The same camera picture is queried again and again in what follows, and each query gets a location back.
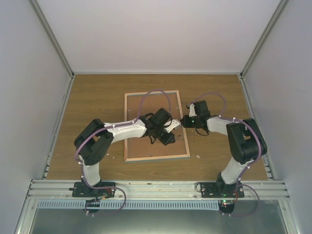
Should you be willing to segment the turquoise picture frame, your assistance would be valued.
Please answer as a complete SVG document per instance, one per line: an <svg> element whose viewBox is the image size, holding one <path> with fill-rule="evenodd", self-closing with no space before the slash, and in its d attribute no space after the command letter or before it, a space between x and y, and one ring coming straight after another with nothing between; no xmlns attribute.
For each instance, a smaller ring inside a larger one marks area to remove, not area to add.
<svg viewBox="0 0 312 234"><path fill-rule="evenodd" d="M145 92L126 93L124 95L124 120L132 120L137 117L138 111L140 115L147 113L156 113L160 108L169 109L169 101L171 102L171 115L173 119L180 121L183 117L180 95L178 90L152 92L143 102L142 108L139 109L141 100ZM163 145L159 140L154 144L150 143L148 137L131 138L124 141L124 159L126 162L134 161L151 161L173 158L189 158L190 150L186 135L186 130L180 125L173 129L175 135L175 143L167 146Z"/></svg>

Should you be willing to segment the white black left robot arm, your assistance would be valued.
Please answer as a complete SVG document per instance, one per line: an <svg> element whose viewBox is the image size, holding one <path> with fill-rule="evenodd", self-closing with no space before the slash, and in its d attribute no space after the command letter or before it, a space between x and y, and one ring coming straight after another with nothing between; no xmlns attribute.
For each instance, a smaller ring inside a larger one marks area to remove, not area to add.
<svg viewBox="0 0 312 234"><path fill-rule="evenodd" d="M155 114L147 113L125 122L104 123L100 119L91 121L74 141L74 159L82 168L84 192L90 197L100 193L99 163L112 144L130 138L148 137L151 144L159 140L166 146L175 143L173 130L180 125L180 121L163 108Z"/></svg>

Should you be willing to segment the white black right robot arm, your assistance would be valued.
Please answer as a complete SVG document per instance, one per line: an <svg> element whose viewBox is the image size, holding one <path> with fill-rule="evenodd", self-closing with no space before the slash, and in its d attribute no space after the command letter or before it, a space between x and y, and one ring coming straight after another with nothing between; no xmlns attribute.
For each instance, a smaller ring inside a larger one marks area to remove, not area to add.
<svg viewBox="0 0 312 234"><path fill-rule="evenodd" d="M189 113L181 119L184 128L219 133L228 137L231 159L216 179L216 193L228 197L238 188L242 175L267 153L267 144L253 118L244 120L212 116L206 101L187 105Z"/></svg>

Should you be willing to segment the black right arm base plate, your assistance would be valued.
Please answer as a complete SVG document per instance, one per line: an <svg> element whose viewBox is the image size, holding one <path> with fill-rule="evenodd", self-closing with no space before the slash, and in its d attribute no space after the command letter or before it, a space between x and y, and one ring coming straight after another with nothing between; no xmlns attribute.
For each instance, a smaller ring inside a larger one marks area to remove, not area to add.
<svg viewBox="0 0 312 234"><path fill-rule="evenodd" d="M222 182L196 182L195 190L201 193L202 198L244 198L244 190L240 191L236 184Z"/></svg>

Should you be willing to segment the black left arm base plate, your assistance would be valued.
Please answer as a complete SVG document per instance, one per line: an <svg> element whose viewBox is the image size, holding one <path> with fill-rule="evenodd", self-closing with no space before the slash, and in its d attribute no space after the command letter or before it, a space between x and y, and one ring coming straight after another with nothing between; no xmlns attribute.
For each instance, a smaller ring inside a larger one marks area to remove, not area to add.
<svg viewBox="0 0 312 234"><path fill-rule="evenodd" d="M106 189L92 189L81 180L75 182L69 191L72 191L72 197L93 197L93 198L111 198L114 197L115 191L112 191L112 187L115 187L115 182L99 182L95 187L106 187Z"/></svg>

